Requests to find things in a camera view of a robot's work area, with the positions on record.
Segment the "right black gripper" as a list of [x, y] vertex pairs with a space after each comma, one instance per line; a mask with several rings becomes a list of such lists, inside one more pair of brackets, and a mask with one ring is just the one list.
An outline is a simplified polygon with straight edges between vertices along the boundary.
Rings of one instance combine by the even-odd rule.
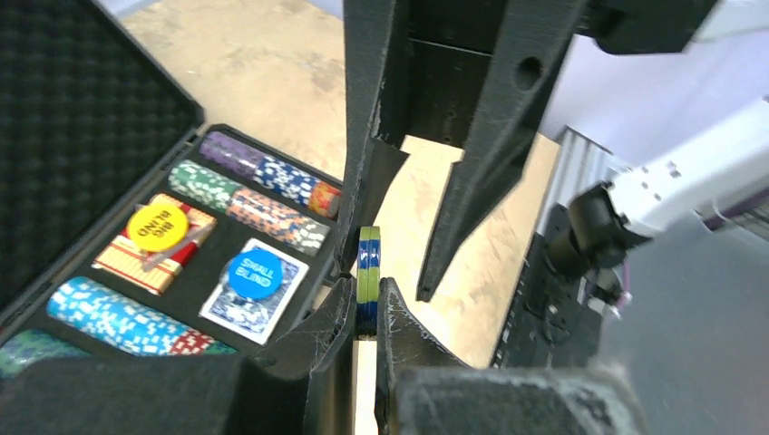
[[428, 302], [463, 241], [521, 179], [573, 37], [613, 55], [680, 53], [714, 9], [713, 1], [346, 1], [339, 270], [351, 270], [360, 229], [374, 223], [407, 158], [408, 73], [410, 134], [464, 147], [416, 287]]

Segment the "blue card deck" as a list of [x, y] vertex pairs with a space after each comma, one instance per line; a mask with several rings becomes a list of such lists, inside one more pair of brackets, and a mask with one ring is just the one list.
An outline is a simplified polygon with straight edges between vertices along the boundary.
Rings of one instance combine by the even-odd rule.
[[283, 280], [279, 289], [273, 295], [262, 299], [237, 295], [229, 288], [226, 278], [229, 263], [234, 256], [223, 267], [219, 282], [200, 308], [199, 316], [253, 343], [265, 344], [304, 280], [309, 266], [256, 238], [248, 240], [236, 256], [257, 248], [265, 249], [279, 257], [283, 269]]

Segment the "blue round button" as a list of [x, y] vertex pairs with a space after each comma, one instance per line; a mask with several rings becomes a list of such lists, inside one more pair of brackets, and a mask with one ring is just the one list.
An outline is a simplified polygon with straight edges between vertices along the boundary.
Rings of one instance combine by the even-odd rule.
[[262, 299], [279, 289], [283, 269], [276, 254], [257, 248], [235, 256], [229, 263], [226, 278], [229, 288], [237, 295]]

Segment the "dark teal chip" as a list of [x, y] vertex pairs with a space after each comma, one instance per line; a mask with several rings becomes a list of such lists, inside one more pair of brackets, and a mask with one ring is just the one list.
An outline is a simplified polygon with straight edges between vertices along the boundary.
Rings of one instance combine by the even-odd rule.
[[368, 240], [370, 239], [370, 231], [368, 227], [361, 227], [359, 232], [358, 241], [358, 258], [357, 258], [357, 273], [356, 273], [356, 301], [357, 301], [357, 313], [356, 313], [356, 328], [357, 333], [361, 336], [368, 335]]

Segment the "red gold card deck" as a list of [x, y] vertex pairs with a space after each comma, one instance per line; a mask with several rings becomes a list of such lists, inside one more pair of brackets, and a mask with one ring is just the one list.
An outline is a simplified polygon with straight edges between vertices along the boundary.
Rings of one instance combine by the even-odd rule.
[[135, 211], [150, 204], [173, 205], [186, 214], [190, 229], [184, 239], [165, 251], [143, 251], [128, 238], [127, 222], [122, 231], [92, 261], [91, 268], [117, 276], [151, 294], [163, 295], [209, 237], [217, 225], [217, 219], [164, 193], [154, 195], [146, 204], [137, 205], [129, 219]]

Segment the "yellow big blind button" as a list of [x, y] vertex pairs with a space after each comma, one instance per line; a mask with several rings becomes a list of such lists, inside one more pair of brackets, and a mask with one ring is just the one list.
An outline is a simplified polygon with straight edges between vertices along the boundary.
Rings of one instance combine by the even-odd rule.
[[137, 248], [161, 252], [178, 245], [187, 235], [190, 222], [178, 207], [150, 204], [134, 212], [128, 221], [127, 236]]

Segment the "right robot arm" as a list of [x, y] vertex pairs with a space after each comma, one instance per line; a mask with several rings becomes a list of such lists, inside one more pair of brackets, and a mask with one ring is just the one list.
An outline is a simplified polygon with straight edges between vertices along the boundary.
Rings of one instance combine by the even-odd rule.
[[[335, 260], [352, 264], [405, 160], [405, 136], [463, 150], [444, 189], [416, 297], [433, 298], [458, 248], [521, 179], [576, 35], [609, 54], [679, 53], [768, 26], [765, 1], [346, 1], [346, 172]], [[548, 249], [577, 278], [620, 264], [679, 218], [768, 173], [759, 99], [577, 196]]]

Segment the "red white chip stack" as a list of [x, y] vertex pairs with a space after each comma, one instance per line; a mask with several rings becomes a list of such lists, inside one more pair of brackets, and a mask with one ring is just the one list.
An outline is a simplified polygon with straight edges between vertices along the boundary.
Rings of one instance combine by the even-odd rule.
[[173, 340], [169, 354], [203, 354], [215, 342], [213, 338], [204, 333], [188, 330]]

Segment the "orange blue chip stack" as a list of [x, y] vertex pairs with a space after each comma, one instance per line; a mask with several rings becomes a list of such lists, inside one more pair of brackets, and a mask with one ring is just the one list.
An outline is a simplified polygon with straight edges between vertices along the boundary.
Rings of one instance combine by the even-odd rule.
[[236, 190], [225, 213], [228, 217], [311, 256], [317, 254], [330, 232], [329, 226], [250, 188]]

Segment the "red yellow chip stack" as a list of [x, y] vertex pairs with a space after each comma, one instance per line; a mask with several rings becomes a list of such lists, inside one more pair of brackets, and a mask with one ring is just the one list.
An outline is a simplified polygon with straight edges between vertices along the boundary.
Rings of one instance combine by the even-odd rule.
[[341, 192], [335, 186], [319, 181], [312, 189], [307, 208], [320, 216], [336, 218], [340, 206]]

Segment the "blue white chip stack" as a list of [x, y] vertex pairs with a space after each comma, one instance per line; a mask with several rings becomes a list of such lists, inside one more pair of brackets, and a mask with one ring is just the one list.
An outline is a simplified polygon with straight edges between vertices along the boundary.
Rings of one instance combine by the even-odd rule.
[[281, 159], [266, 156], [256, 166], [253, 179], [262, 187], [307, 207], [321, 180]]

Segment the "light blue chip stack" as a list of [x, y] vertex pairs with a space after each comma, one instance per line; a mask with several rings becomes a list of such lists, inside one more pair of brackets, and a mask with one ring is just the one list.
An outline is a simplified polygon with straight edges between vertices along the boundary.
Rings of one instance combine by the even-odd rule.
[[49, 298], [46, 312], [83, 334], [136, 356], [162, 356], [189, 327], [84, 276]]

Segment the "black poker chip case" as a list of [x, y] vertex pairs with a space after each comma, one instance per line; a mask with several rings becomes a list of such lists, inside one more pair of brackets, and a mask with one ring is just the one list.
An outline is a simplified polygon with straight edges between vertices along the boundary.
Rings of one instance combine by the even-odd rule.
[[216, 342], [206, 353], [256, 354], [312, 313], [330, 282], [332, 243], [298, 253], [309, 271], [265, 345], [199, 317], [223, 267], [263, 234], [215, 213], [217, 225], [164, 296], [91, 262], [134, 207], [170, 194], [179, 162], [202, 162], [204, 110], [94, 1], [1, 4], [1, 346], [41, 330], [90, 355], [123, 351], [53, 319], [58, 287], [84, 276]]

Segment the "purple chip stack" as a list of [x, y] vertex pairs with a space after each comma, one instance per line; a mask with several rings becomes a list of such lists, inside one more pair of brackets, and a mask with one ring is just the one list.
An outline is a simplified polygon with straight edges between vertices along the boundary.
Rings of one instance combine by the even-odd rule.
[[203, 138], [199, 154], [247, 179], [253, 179], [265, 163], [263, 152], [218, 131]]

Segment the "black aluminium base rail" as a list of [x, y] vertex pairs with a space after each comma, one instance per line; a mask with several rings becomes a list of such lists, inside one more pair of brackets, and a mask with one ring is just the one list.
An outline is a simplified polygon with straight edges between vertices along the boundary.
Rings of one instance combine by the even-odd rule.
[[552, 276], [546, 245], [569, 229], [567, 205], [581, 191], [625, 168], [611, 151], [570, 127], [560, 145], [510, 308], [492, 354], [491, 366], [582, 367], [599, 351], [603, 317], [599, 303], [582, 296], [594, 275], [565, 283]]

